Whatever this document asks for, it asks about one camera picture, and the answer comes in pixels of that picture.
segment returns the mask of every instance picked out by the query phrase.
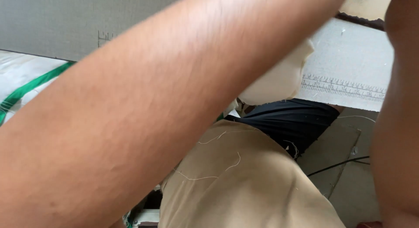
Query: white fabric with green stripe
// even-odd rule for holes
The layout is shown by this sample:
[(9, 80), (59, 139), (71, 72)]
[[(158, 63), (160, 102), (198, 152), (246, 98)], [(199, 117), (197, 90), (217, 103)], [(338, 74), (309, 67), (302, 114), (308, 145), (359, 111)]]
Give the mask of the white fabric with green stripe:
[(72, 63), (0, 51), (0, 126)]

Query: green trim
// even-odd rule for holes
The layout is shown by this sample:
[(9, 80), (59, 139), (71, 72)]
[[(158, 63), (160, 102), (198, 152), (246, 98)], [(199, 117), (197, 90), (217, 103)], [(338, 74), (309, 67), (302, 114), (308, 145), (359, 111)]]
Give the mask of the green trim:
[(0, 107), (3, 110), (2, 112), (0, 112), (0, 126), (2, 125), (7, 112), (13, 107), (13, 105), (15, 105), (20, 99), (22, 99), (24, 95), (26, 95), (26, 93), (57, 77), (66, 69), (70, 68), (73, 64), (74, 62), (65, 63), (64, 65), (61, 65), (60, 67), (57, 67), (47, 72), (46, 74), (37, 77), (36, 79), (28, 82), (27, 84), (19, 87), (14, 92), (12, 92), (12, 94), (10, 94), (6, 99), (4, 99), (2, 103), (0, 103)]

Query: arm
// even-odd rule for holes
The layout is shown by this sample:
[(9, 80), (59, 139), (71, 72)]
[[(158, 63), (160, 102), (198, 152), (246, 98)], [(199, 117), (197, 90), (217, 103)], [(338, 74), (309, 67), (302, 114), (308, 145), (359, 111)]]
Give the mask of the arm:
[(385, 227), (419, 226), (419, 0), (393, 0), (386, 31), (395, 61), (374, 128), (371, 161)]
[(0, 227), (112, 224), (342, 2), (182, 0), (87, 56), (0, 128)]

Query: skin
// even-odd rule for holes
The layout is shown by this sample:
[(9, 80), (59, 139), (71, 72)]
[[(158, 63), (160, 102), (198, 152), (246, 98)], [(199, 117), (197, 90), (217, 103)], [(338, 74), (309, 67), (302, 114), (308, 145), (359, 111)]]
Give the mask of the skin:
[(419, 0), (392, 0), (386, 31), (395, 61), (371, 147), (384, 227), (419, 226)]
[(343, 1), (182, 0), (87, 56), (0, 128), (0, 227), (111, 226)]

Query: black fabric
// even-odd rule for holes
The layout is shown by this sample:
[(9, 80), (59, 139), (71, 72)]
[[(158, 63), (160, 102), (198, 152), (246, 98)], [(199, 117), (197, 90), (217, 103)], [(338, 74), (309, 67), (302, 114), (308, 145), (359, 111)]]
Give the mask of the black fabric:
[(292, 99), (258, 106), (244, 118), (229, 115), (225, 119), (261, 130), (284, 149), (288, 147), (294, 158), (294, 145), (301, 156), (338, 116), (339, 111), (327, 104)]

